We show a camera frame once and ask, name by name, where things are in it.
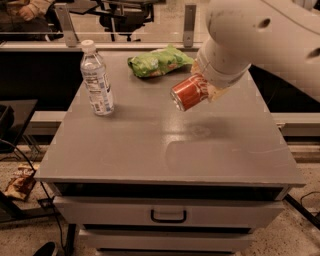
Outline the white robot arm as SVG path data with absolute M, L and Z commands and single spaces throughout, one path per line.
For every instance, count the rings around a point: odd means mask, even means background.
M 210 0 L 208 38 L 196 70 L 217 88 L 242 79 L 250 65 L 320 101 L 320 16 L 313 0 Z

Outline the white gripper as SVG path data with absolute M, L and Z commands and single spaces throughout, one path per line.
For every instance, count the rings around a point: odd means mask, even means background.
M 238 82 L 251 63 L 208 38 L 200 47 L 191 74 L 202 74 L 210 83 L 207 86 L 208 101 L 213 102 L 224 95 L 228 88 Z

